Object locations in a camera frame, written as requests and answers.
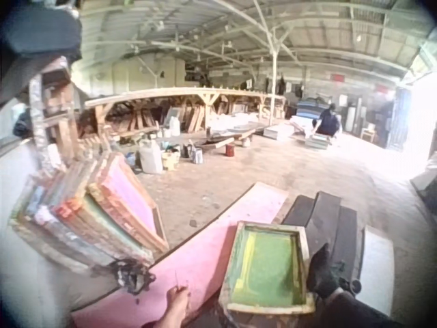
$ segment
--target hand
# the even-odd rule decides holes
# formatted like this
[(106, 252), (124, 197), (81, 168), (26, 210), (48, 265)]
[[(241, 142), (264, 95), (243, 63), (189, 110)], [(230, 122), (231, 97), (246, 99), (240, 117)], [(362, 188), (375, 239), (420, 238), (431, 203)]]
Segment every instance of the hand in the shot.
[(188, 287), (174, 286), (167, 292), (167, 309), (154, 328), (177, 328), (185, 319), (190, 301)]
[(190, 301), (190, 292), (187, 286), (174, 286), (167, 292), (167, 311), (174, 313), (183, 320), (186, 316)]

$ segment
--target warehouse ceiling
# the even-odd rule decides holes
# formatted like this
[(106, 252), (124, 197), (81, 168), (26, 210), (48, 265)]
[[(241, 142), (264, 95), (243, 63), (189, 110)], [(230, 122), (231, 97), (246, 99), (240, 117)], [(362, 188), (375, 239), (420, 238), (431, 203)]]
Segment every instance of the warehouse ceiling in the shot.
[(316, 66), (400, 82), (437, 66), (437, 29), (412, 0), (85, 0), (75, 69), (164, 51), (208, 70)]

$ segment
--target black board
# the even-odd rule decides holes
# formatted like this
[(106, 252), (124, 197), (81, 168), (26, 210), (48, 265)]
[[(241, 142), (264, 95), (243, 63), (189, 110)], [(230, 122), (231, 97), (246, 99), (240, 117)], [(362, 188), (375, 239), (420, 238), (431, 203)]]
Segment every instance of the black board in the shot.
[(356, 211), (341, 207), (331, 261), (334, 267), (341, 267), (337, 273), (349, 282), (354, 272), (357, 225)]
[(337, 234), (341, 198), (323, 191), (317, 193), (307, 233), (309, 257), (311, 258), (324, 243), (329, 243), (332, 252)]
[(313, 212), (315, 201), (313, 198), (299, 195), (288, 211), (282, 224), (287, 226), (306, 227), (311, 213)]

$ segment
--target black glove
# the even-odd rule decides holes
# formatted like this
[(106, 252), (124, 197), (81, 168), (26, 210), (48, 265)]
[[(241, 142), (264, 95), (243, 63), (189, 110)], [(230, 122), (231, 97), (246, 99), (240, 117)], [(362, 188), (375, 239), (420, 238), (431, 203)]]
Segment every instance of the black glove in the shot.
[(307, 278), (308, 290), (315, 292), (322, 299), (327, 299), (339, 287), (339, 283), (330, 269), (330, 254), (328, 248), (329, 244), (326, 243), (314, 254), (309, 264)]

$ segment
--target screen printing frame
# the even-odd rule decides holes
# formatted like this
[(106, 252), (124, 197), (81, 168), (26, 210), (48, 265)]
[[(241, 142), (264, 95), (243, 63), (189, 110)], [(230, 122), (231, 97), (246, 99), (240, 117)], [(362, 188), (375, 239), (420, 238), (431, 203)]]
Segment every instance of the screen printing frame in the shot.
[[(229, 285), (230, 270), (233, 261), (236, 260), (238, 247), (237, 243), (240, 242), (239, 236), (244, 232), (246, 228), (255, 228), (257, 230), (265, 230), (267, 232), (280, 232), (290, 235), (297, 234), (298, 238), (298, 262), (300, 267), (300, 282), (302, 284), (302, 294), (305, 295), (305, 303), (300, 305), (291, 305), (289, 307), (263, 307), (254, 305), (245, 305), (234, 303), (231, 300), (231, 287)], [(305, 233), (304, 227), (297, 227), (293, 225), (274, 225), (274, 224), (262, 224), (262, 223), (251, 223), (247, 221), (239, 221), (236, 237), (234, 239), (234, 244), (232, 246), (231, 256), (229, 257), (229, 262), (227, 265), (225, 279), (220, 291), (220, 297), (218, 298), (218, 303), (225, 311), (233, 312), (245, 312), (251, 314), (265, 314), (265, 315), (281, 315), (281, 314), (308, 314), (315, 311), (315, 302), (312, 293), (307, 291), (307, 268), (309, 266), (309, 250), (307, 235)]]

